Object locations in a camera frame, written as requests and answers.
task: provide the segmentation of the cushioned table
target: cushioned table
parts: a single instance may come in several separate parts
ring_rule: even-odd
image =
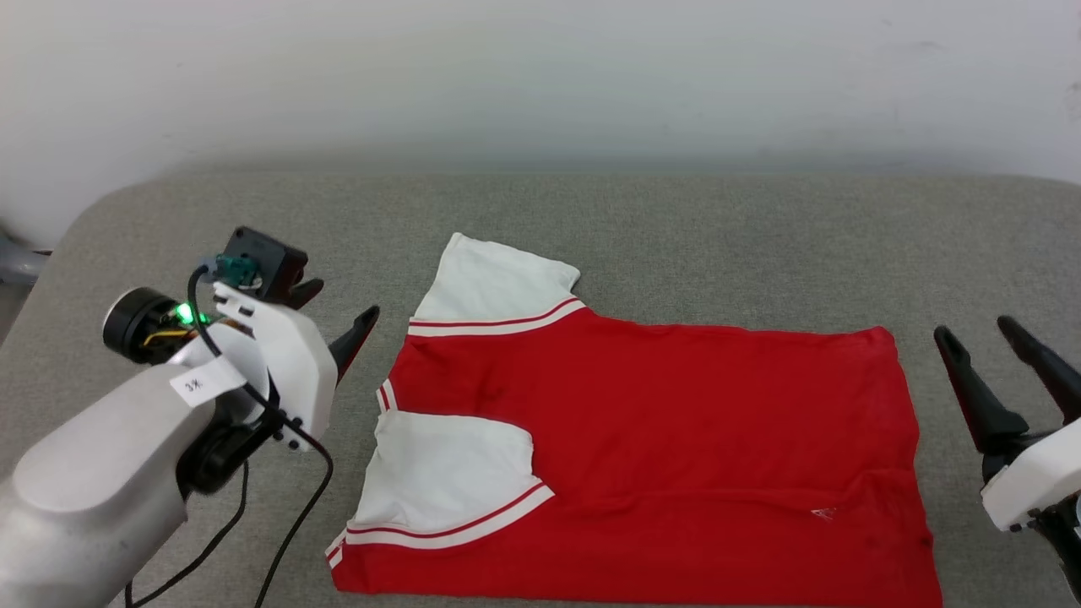
[[[0,473],[135,372],[101,343],[101,319],[117,296],[135,286],[181,296],[199,256],[219,251],[240,224],[308,252],[307,275],[326,288],[305,310],[325,335],[370,304],[383,307],[324,437],[337,473],[266,606],[573,605],[343,595],[323,561],[359,498],[374,447],[374,392],[455,230],[578,267],[576,293],[606,316],[816,332],[884,326],[920,420],[917,470],[946,605],[1072,605],[1050,546],[1033,532],[1001,533],[984,514],[979,457],[931,332],[949,325],[1033,428],[1060,423],[995,319],[1016,315],[1081,364],[1077,186],[1018,177],[254,174],[128,188],[71,227],[0,348]],[[252,464],[242,523],[151,606],[255,599],[323,463],[268,445]],[[136,596],[199,553],[236,508],[238,486],[191,500],[190,521],[138,576]]]

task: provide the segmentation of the white sleeve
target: white sleeve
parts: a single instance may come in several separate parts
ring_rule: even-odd
[[[562,262],[455,233],[414,318],[486,320],[540,315],[571,298],[579,276],[577,268]]]

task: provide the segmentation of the white wall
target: white wall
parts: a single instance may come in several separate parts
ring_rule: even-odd
[[[1081,181],[1079,9],[0,0],[0,213],[48,246],[103,194],[212,169]]]

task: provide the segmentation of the green led light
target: green led light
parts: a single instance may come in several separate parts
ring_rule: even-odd
[[[191,305],[185,302],[176,307],[176,318],[181,319],[181,322],[189,326],[196,321],[196,316],[191,314]]]

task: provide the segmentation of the black cable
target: black cable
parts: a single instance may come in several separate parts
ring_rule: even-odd
[[[202,318],[199,315],[199,303],[196,302],[196,296],[198,295],[196,288],[199,286],[199,279],[209,270],[210,269],[203,265],[199,266],[193,273],[191,273],[191,278],[188,279],[188,304],[191,306],[191,316],[195,317],[195,327],[196,331],[199,333],[199,338],[202,339],[203,344],[206,345],[206,348],[215,357],[221,357],[222,349],[217,347],[217,344],[214,343],[214,340],[206,331],[206,326],[203,323]],[[282,556],[285,555],[285,550],[289,548],[289,544],[293,542],[293,537],[296,536],[296,531],[301,529],[301,526],[304,524],[304,520],[307,519],[308,514],[311,513],[316,503],[319,502],[319,499],[323,495],[323,491],[326,490],[326,486],[330,485],[331,477],[334,475],[334,459],[331,458],[331,453],[326,451],[326,448],[324,448],[322,444],[316,440],[316,438],[311,435],[308,435],[304,428],[301,428],[299,424],[296,424],[281,413],[278,408],[270,405],[266,397],[261,395],[251,383],[244,384],[243,389],[252,399],[263,406],[265,411],[273,412],[283,425],[307,441],[308,445],[319,452],[319,454],[323,457],[323,460],[326,461],[326,473],[323,475],[322,483],[319,484],[319,488],[317,488],[315,493],[311,494],[308,503],[304,505],[301,514],[297,516],[296,520],[293,521],[293,527],[290,528],[289,533],[285,534],[285,539],[282,541],[281,545],[278,546],[278,552],[273,556],[273,561],[270,563],[270,568],[267,570],[266,578],[263,580],[263,586],[259,589],[259,596],[255,600],[254,605],[254,608],[259,608],[263,606],[263,600],[266,598],[267,591],[270,589],[270,582],[273,580],[275,572],[278,570],[278,565],[281,563]]]
[[[212,538],[209,543],[206,543],[206,546],[203,548],[202,553],[199,554],[199,557],[192,559],[191,564],[188,564],[183,570],[173,574],[173,578],[165,581],[164,584],[162,584],[160,587],[155,590],[149,595],[143,597],[138,602],[134,600],[133,598],[134,594],[132,592],[132,583],[129,582],[128,585],[124,586],[124,606],[126,608],[142,608],[143,606],[146,606],[150,602],[154,602],[155,599],[158,598],[158,596],[172,589],[173,585],[184,580],[188,574],[195,572],[196,568],[201,566],[202,563],[205,561],[208,557],[210,557],[211,553],[214,553],[214,550],[217,548],[217,545],[222,544],[222,541],[225,540],[225,537],[229,534],[229,531],[231,531],[232,528],[236,527],[236,525],[240,521],[240,518],[244,515],[244,507],[248,505],[248,475],[249,475],[249,466],[248,466],[248,461],[245,460],[244,473],[240,481],[240,506],[237,507],[237,513],[232,515],[232,518],[229,519],[229,521],[226,523],[226,525],[223,526],[222,529],[218,530],[216,534],[214,534],[214,538]]]

